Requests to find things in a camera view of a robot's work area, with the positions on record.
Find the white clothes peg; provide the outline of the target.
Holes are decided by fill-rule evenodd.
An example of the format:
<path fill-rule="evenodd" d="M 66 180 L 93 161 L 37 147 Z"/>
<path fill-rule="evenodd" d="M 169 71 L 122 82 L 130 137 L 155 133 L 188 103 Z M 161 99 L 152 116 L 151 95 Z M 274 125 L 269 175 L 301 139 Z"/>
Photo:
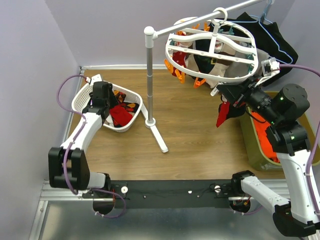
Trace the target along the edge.
<path fill-rule="evenodd" d="M 216 87 L 214 87 L 213 89 L 212 89 L 212 91 L 210 92 L 210 95 L 213 97 L 213 96 L 215 96 L 216 94 L 218 94 L 219 93 L 219 90 L 218 90 L 218 88 L 217 88 L 217 86 Z"/>

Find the red black santa sock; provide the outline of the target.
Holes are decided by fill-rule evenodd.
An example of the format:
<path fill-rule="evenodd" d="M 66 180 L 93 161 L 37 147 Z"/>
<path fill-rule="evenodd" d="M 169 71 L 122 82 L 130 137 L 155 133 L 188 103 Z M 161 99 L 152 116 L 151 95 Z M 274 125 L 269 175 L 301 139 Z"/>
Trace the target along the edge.
<path fill-rule="evenodd" d="M 216 120 L 216 127 L 219 128 L 229 117 L 230 111 L 230 102 L 226 100 L 226 98 L 221 95 L 220 96 L 221 104 L 218 107 L 218 116 Z"/>

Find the white round sock hanger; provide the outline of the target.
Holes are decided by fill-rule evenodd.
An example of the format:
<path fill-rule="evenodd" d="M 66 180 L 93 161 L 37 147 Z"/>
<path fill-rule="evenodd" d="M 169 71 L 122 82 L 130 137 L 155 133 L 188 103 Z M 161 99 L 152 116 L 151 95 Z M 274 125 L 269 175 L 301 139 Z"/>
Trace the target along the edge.
<path fill-rule="evenodd" d="M 259 66 L 254 36 L 246 28 L 227 20 L 228 12 L 216 8 L 223 19 L 204 21 L 170 33 L 165 44 L 164 64 L 168 71 L 184 83 L 194 79 L 194 88 L 208 84 L 211 96 L 218 85 L 241 83 L 253 76 Z"/>

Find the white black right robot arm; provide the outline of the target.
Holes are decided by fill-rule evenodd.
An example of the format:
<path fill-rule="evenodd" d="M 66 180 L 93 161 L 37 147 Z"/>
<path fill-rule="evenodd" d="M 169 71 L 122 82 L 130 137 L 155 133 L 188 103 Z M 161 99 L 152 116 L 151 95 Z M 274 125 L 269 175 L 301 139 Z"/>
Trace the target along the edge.
<path fill-rule="evenodd" d="M 272 98 L 253 78 L 217 88 L 232 106 L 250 107 L 270 124 L 266 136 L 280 161 L 290 198 L 276 194 L 249 170 L 233 174 L 230 191 L 253 197 L 271 213 L 282 235 L 314 235 L 320 229 L 320 196 L 312 171 L 315 151 L 307 131 L 297 121 L 310 107 L 306 90 L 287 84 Z"/>

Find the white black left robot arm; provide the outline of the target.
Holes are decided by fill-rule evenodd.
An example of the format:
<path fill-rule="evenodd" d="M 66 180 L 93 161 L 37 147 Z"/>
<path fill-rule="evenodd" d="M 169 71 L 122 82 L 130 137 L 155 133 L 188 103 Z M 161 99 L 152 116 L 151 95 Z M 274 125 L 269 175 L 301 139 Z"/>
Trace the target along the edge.
<path fill-rule="evenodd" d="M 107 173 L 91 172 L 86 151 L 96 132 L 103 126 L 109 111 L 118 104 L 113 85 L 106 81 L 86 84 L 77 97 L 84 97 L 84 103 L 72 110 L 81 119 L 60 147 L 48 152 L 49 184 L 52 188 L 69 189 L 75 195 L 79 190 L 93 189 L 101 198 L 111 191 L 110 176 Z"/>

